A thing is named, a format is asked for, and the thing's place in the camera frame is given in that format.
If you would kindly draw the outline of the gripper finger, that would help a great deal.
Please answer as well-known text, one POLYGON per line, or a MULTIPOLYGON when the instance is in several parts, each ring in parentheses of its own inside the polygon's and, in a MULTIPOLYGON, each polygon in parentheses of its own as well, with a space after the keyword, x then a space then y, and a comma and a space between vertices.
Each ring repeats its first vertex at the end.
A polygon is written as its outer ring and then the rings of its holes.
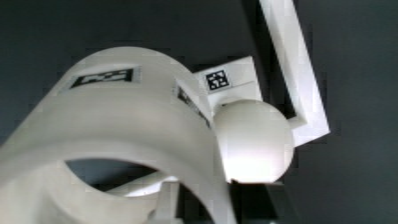
POLYGON ((275 183, 229 184, 238 224, 302 224, 286 186, 275 183))

